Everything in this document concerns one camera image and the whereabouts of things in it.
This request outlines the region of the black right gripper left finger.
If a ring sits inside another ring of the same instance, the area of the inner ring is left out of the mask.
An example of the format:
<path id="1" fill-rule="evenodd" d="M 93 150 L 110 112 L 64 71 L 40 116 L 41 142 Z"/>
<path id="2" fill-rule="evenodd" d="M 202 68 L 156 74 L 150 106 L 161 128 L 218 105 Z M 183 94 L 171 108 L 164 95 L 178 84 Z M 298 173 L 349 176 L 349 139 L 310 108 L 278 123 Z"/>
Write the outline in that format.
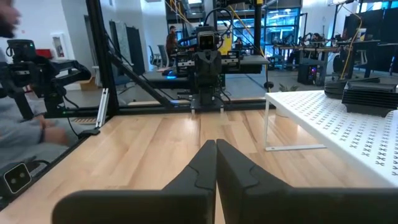
<path id="1" fill-rule="evenodd" d="M 52 223 L 214 223 L 217 146 L 208 140 L 161 190 L 83 190 L 62 198 Z"/>

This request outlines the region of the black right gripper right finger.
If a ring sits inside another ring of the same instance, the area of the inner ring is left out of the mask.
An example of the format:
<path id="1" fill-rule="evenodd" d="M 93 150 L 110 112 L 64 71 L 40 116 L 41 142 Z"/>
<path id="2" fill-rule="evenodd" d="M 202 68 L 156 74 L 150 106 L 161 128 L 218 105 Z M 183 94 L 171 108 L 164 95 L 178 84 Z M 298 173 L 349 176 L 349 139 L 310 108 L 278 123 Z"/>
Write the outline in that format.
<path id="1" fill-rule="evenodd" d="M 216 144 L 226 223 L 397 223 L 397 189 L 293 187 L 224 139 Z"/>

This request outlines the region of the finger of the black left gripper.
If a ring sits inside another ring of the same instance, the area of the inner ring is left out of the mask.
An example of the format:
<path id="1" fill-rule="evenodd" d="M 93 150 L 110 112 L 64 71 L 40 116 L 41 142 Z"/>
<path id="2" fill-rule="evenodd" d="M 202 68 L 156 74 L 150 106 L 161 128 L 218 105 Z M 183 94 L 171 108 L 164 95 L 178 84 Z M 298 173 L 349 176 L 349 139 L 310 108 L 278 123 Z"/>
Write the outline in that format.
<path id="1" fill-rule="evenodd" d="M 207 59 L 209 86 L 214 88 L 221 71 L 221 53 L 219 51 L 207 51 Z"/>
<path id="2" fill-rule="evenodd" d="M 204 52 L 195 54 L 195 83 L 197 88 L 201 85 L 201 78 L 205 72 L 207 65 L 207 57 Z"/>

